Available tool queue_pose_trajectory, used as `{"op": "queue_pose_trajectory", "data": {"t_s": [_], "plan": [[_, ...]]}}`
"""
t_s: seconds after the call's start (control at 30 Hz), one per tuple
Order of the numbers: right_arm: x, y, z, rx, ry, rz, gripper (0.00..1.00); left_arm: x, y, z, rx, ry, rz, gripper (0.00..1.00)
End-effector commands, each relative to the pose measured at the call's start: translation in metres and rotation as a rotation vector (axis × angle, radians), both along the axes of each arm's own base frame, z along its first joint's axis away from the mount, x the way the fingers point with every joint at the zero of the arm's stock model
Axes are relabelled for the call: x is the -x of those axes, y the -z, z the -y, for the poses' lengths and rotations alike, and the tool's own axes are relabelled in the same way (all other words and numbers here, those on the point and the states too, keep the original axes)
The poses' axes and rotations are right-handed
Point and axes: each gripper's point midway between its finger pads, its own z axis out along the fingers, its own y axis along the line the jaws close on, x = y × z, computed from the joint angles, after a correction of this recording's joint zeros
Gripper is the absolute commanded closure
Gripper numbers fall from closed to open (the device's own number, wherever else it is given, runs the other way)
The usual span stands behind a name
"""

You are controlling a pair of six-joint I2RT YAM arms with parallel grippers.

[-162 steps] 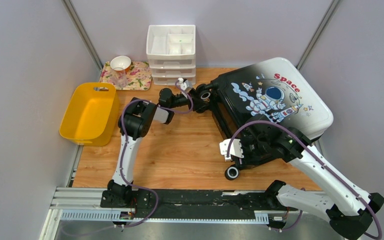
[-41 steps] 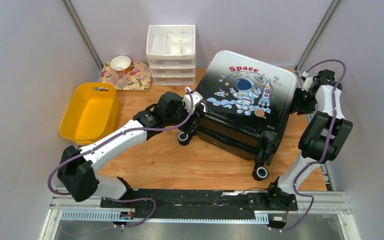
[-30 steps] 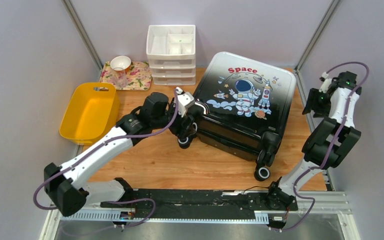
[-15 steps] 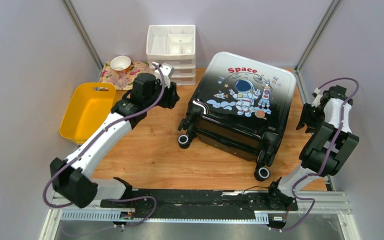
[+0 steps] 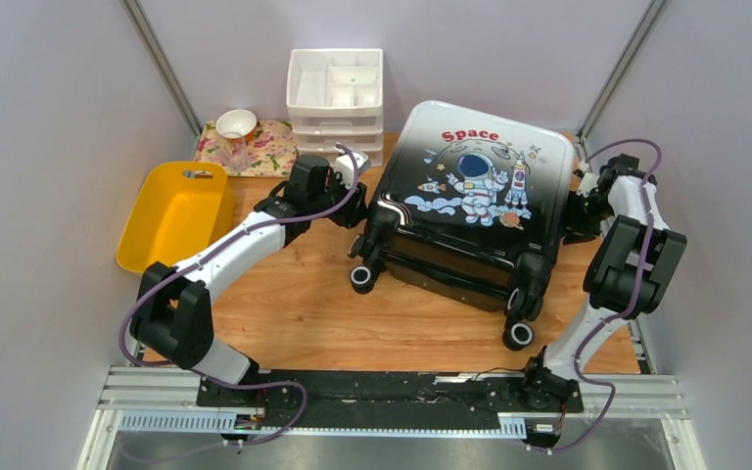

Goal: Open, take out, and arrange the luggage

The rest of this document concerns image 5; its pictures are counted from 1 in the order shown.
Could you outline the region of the yellow plastic basket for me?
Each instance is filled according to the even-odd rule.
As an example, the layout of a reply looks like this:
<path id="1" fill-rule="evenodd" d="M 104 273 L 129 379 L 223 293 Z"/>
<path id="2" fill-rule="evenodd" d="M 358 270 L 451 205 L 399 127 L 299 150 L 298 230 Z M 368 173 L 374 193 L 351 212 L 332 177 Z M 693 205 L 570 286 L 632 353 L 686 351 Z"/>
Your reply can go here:
<path id="1" fill-rule="evenodd" d="M 146 177 L 121 235 L 120 268 L 141 274 L 156 261 L 188 259 L 233 228 L 235 199 L 217 164 L 169 162 Z"/>

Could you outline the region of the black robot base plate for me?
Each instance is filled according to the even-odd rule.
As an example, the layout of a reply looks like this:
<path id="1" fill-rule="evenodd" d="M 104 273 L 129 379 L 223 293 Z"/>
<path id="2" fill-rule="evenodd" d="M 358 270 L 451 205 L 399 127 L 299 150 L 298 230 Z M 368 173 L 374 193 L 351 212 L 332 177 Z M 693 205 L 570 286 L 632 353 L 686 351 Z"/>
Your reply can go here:
<path id="1" fill-rule="evenodd" d="M 505 413 L 546 413 L 556 440 L 563 417 L 583 412 L 582 393 L 567 411 L 534 411 L 519 399 L 525 373 L 433 373 L 273 369 L 254 372 L 241 389 L 201 381 L 196 404 L 261 412 L 261 422 L 295 429 L 387 432 L 501 431 Z"/>

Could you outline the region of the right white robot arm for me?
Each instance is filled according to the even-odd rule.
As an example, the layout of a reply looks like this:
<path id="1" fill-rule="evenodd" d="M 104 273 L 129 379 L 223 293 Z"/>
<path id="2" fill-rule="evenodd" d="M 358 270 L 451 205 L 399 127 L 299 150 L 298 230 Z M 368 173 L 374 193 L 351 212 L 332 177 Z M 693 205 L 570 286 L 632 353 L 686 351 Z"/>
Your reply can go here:
<path id="1" fill-rule="evenodd" d="M 577 171 L 579 188 L 567 204 L 567 244 L 599 239 L 583 281 L 587 295 L 561 337 L 527 362 L 519 399 L 534 411 L 567 411 L 585 369 L 620 327 L 653 312 L 663 300 L 686 249 L 684 235 L 663 220 L 654 176 L 621 154 L 598 172 Z"/>

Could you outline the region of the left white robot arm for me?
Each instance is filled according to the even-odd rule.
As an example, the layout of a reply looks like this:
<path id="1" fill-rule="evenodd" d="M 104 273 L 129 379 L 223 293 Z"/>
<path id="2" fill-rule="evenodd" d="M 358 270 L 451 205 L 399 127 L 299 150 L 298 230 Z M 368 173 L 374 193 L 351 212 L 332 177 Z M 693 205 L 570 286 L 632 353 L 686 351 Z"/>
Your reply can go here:
<path id="1" fill-rule="evenodd" d="M 254 205 L 246 218 L 197 254 L 174 265 L 160 261 L 143 272 L 137 300 L 118 333 L 123 355 L 142 365 L 126 343 L 136 340 L 160 355 L 157 364 L 174 365 L 219 386 L 238 406 L 259 396 L 256 361 L 219 340 L 212 306 L 225 289 L 252 266 L 288 247 L 321 218 L 356 227 L 366 216 L 361 175 L 369 157 L 344 145 L 328 161 L 316 155 L 296 158 L 289 177 Z"/>

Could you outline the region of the white black space suitcase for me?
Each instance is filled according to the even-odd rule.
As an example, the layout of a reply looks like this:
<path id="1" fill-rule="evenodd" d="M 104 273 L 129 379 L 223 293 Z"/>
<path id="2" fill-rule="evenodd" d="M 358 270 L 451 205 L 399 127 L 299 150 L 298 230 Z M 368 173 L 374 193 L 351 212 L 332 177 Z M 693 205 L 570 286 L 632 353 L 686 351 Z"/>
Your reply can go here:
<path id="1" fill-rule="evenodd" d="M 563 238 L 575 150 L 564 135 L 441 101 L 411 111 L 350 254 L 380 275 L 490 312 L 513 351 L 535 338 Z"/>

